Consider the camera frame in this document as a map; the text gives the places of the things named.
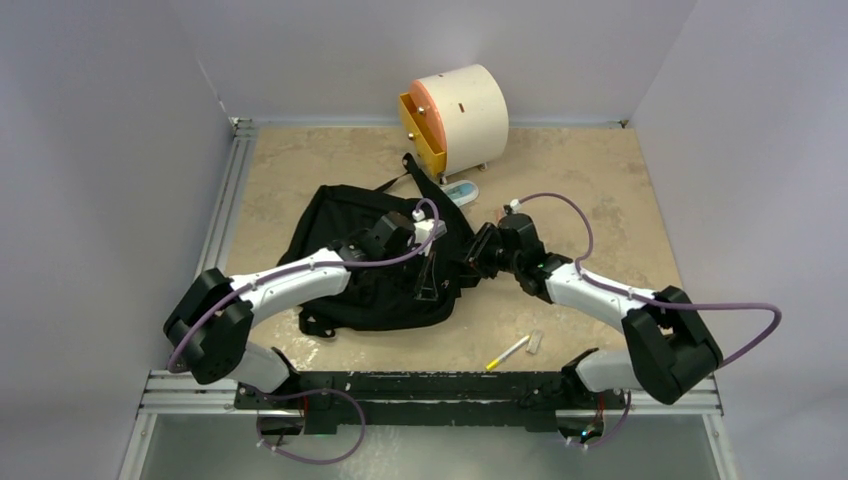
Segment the aluminium table frame rail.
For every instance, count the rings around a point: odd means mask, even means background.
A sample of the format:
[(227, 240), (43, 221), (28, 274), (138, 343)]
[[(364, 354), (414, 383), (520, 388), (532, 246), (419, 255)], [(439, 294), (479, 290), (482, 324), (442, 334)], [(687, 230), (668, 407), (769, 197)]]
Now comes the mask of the aluminium table frame rail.
[[(252, 119), (232, 120), (234, 138), (225, 174), (213, 208), (197, 272), (226, 266), (235, 235), (240, 203), (260, 132)], [(198, 385), (189, 374), (152, 370), (146, 380), (129, 446), (118, 477), (139, 479), (157, 421), (173, 415), (234, 414), (236, 386), (231, 380)]]

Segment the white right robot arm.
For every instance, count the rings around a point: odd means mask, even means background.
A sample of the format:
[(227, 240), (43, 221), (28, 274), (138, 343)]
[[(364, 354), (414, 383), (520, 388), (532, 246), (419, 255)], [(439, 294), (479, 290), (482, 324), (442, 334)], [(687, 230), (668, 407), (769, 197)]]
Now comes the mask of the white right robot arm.
[(575, 260), (547, 251), (526, 214), (485, 223), (464, 261), (481, 278), (509, 273), (526, 294), (575, 309), (624, 336), (625, 348), (590, 349), (563, 367), (561, 392), (573, 406), (584, 407), (608, 390), (641, 390), (671, 405), (723, 363), (683, 290), (653, 292), (592, 277)]

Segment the grey marker cap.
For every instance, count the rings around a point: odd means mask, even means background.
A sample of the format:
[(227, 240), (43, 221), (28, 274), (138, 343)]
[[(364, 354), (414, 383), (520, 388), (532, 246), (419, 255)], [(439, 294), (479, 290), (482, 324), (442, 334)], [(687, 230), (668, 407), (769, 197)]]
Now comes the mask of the grey marker cap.
[(525, 351), (531, 355), (535, 355), (539, 350), (542, 339), (543, 332), (540, 330), (533, 330), (529, 335)]

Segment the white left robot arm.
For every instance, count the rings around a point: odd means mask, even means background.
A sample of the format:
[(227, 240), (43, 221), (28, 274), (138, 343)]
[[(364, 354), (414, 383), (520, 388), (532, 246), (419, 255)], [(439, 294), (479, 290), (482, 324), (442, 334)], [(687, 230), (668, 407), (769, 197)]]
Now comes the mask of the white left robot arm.
[(171, 373), (207, 385), (232, 379), (259, 389), (272, 408), (297, 399), (298, 382), (283, 354), (250, 341), (253, 328), (309, 301), (343, 293), (362, 270), (396, 267), (429, 252), (447, 231), (437, 215), (383, 215), (369, 229), (334, 240), (302, 259), (252, 274), (202, 271), (167, 317)]

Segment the black student backpack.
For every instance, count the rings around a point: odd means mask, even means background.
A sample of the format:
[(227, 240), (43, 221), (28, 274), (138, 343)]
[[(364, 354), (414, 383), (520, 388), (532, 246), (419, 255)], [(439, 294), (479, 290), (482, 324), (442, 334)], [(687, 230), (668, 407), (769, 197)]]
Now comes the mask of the black student backpack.
[[(440, 219), (447, 226), (447, 233), (430, 249), (437, 253), (435, 275), (439, 299), (436, 302), (414, 299), (414, 285), (426, 256), (418, 255), (389, 267), (355, 269), (342, 293), (302, 304), (298, 315), (302, 333), (332, 338), (339, 328), (391, 331), (436, 325), (451, 316), (464, 290), (478, 286), (480, 276), (463, 262), (464, 246), (475, 236), (464, 213), (417, 166), (412, 154), (405, 154), (402, 163), (420, 197), (435, 203)], [(410, 214), (418, 203), (417, 198), (389, 194), (392, 185), (387, 182), (375, 189), (350, 185), (319, 187), (279, 262), (299, 260), (323, 247), (345, 247), (350, 235), (373, 227), (389, 212)]]

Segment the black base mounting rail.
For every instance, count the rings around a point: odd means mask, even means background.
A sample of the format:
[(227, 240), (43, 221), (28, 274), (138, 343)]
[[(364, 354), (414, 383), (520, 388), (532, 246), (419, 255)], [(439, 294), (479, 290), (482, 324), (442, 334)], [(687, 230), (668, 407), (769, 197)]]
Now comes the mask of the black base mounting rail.
[(600, 409), (625, 405), (621, 393), (592, 393), (565, 371), (308, 371), (263, 394), (238, 384), (234, 406), (261, 414), (292, 410), (307, 434), (342, 425), (522, 427), (578, 435), (602, 429)]

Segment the yellow white marker pen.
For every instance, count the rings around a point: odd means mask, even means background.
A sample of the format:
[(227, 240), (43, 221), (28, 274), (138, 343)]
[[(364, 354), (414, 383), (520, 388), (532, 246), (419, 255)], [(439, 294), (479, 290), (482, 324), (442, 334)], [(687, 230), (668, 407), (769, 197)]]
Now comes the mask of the yellow white marker pen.
[(486, 370), (487, 372), (490, 372), (490, 371), (493, 371), (493, 370), (495, 370), (496, 368), (498, 368), (498, 367), (499, 367), (499, 366), (500, 366), (500, 365), (501, 365), (504, 361), (506, 361), (506, 360), (507, 360), (510, 356), (512, 356), (513, 354), (515, 354), (515, 353), (516, 353), (517, 351), (519, 351), (520, 349), (524, 348), (524, 347), (525, 347), (525, 346), (529, 343), (530, 338), (531, 338), (531, 336), (530, 336), (530, 335), (525, 335), (524, 337), (522, 337), (521, 339), (519, 339), (517, 342), (515, 342), (513, 345), (511, 345), (509, 348), (507, 348), (504, 352), (502, 352), (502, 353), (501, 353), (501, 354), (499, 354), (496, 358), (494, 358), (493, 360), (491, 360), (491, 361), (490, 361), (490, 362), (489, 362), (489, 363), (485, 366), (485, 370)]

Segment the blue scissors blister pack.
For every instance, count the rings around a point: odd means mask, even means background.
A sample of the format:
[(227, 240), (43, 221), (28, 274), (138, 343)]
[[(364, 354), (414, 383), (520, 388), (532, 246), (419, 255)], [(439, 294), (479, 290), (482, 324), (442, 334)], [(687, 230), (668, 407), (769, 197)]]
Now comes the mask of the blue scissors blister pack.
[(467, 180), (444, 185), (441, 189), (457, 207), (466, 206), (474, 202), (479, 196), (478, 186)]

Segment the cream cylindrical drawer box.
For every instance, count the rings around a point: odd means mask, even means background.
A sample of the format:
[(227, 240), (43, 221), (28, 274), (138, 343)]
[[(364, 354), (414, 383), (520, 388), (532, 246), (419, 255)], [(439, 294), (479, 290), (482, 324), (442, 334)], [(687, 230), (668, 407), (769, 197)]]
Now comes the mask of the cream cylindrical drawer box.
[(503, 93), (480, 64), (412, 81), (406, 91), (445, 148), (447, 176), (500, 158), (506, 148), (509, 115)]

